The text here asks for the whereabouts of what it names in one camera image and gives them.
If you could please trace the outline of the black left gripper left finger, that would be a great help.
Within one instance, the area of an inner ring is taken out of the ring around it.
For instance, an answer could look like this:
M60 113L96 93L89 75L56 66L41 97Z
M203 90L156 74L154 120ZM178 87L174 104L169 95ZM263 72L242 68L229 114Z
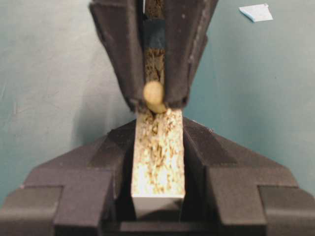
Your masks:
M129 190L135 122L35 167L0 210L3 236L101 236Z

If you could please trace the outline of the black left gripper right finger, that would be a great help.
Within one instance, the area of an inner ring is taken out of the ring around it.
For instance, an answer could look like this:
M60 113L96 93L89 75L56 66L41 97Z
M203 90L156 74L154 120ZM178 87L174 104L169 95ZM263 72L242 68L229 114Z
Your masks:
M183 218L218 236L312 236L315 199L285 166L188 118Z

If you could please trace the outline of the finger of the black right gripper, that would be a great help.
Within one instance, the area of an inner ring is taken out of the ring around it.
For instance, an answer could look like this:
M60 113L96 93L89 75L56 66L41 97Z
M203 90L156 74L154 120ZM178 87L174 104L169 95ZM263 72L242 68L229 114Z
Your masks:
M145 110L143 1L93 0L89 9L127 105L133 112Z
M166 0L164 102L172 109L187 105L190 87L207 44L216 0Z

